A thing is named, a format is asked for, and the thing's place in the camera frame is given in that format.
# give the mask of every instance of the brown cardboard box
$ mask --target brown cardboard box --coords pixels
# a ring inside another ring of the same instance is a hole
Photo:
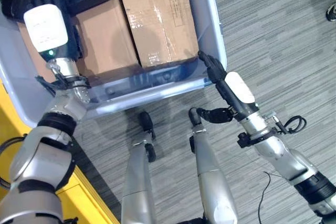
[[[77,61],[80,74],[89,78],[91,85],[121,79],[141,71],[133,46],[127,20],[120,0],[80,13],[74,18],[83,45],[83,59]],[[55,80],[46,62],[30,41],[25,25],[20,32],[39,75],[47,81]]]
[[[122,0],[142,67],[194,58],[198,51],[189,0]]]

